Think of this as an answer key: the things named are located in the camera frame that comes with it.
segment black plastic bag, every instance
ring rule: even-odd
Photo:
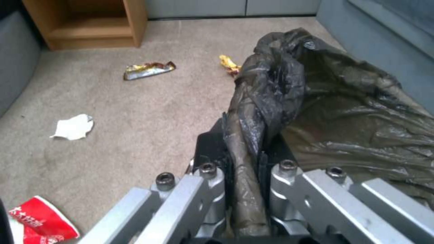
[[[282,131],[303,170],[381,177],[433,207],[434,119],[386,72],[304,29],[269,33],[242,66],[224,140],[234,163],[233,228],[270,233],[257,160]]]

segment red wrapper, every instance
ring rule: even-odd
[[[24,225],[24,244],[53,244],[80,237],[75,226],[40,196],[34,196],[9,214]]]

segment gray carpet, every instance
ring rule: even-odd
[[[229,106],[226,54],[242,64],[258,39],[303,27],[339,44],[313,17],[149,22],[140,49],[42,53],[22,95],[0,118],[0,196],[12,208],[34,195],[86,233],[131,187],[182,176],[196,137]],[[173,61],[178,69],[125,82],[128,64]],[[50,139],[59,119],[81,113],[95,126],[77,141]]]

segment gray sofa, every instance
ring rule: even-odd
[[[20,12],[0,20],[0,117],[33,75],[40,46]]]

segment gold wrapper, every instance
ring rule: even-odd
[[[220,55],[220,64],[226,68],[227,72],[233,76],[236,77],[241,69],[241,66],[236,65],[230,57],[226,55]]]
[[[145,63],[143,65],[129,65],[124,73],[124,80],[140,79],[148,76],[163,74],[176,69],[173,62],[162,63]]]

